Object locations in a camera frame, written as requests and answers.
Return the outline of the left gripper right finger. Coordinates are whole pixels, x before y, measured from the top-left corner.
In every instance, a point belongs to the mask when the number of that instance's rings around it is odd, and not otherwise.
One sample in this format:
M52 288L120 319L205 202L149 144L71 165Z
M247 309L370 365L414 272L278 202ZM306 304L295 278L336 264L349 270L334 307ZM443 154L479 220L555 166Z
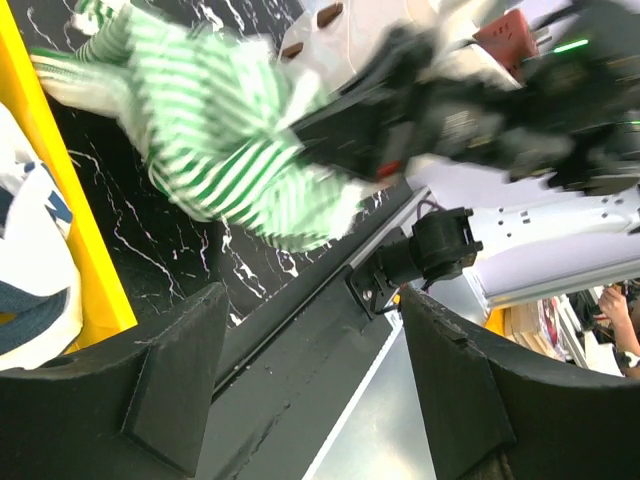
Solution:
M552 360L401 291L439 479L636 479L639 383Z

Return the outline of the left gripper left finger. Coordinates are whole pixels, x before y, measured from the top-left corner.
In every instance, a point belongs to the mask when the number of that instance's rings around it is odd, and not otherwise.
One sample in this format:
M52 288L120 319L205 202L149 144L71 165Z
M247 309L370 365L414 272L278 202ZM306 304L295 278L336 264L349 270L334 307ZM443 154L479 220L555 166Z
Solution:
M3 372L2 478L193 478L228 314L214 283L98 344Z

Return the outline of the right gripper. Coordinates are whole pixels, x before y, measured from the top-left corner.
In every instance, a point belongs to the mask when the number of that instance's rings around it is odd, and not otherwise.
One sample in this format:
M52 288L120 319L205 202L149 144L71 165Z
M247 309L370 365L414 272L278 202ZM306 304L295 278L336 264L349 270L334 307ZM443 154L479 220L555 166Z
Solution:
M446 42L433 30L389 30L391 89L350 92L291 125L309 161L361 180L387 180L411 158L434 154L512 175L556 169L574 140L515 121L522 94L471 35Z

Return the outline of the green striped tank top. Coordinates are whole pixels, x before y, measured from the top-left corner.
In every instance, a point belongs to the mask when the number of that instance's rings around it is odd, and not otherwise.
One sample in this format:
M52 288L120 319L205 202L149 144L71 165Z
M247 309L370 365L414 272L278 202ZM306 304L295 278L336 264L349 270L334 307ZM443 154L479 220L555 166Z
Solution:
M30 58L59 103L115 119L152 185L192 219L222 220L304 252L345 236L365 185L307 164L292 124L331 95L267 39L187 27L130 1L81 1L88 40Z

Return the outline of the white tank top navy trim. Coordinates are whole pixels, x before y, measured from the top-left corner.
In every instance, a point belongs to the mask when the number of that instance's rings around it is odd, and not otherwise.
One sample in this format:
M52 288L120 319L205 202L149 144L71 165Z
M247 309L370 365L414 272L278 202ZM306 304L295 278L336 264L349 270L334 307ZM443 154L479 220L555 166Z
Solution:
M66 239L73 213L14 116L1 108L1 369L63 354L83 327Z

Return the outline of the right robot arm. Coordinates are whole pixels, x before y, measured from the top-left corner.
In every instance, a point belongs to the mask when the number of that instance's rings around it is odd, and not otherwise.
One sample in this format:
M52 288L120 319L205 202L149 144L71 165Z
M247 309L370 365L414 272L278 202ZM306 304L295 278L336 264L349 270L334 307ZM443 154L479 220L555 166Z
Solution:
M639 52L607 29L637 33L639 17L612 1L537 25L506 1L337 1L287 30L280 58L337 93L293 124L304 158L423 191L350 267L368 316L418 280L442 292L478 273L481 301L505 307L619 278L612 262L538 275L532 260L639 230Z

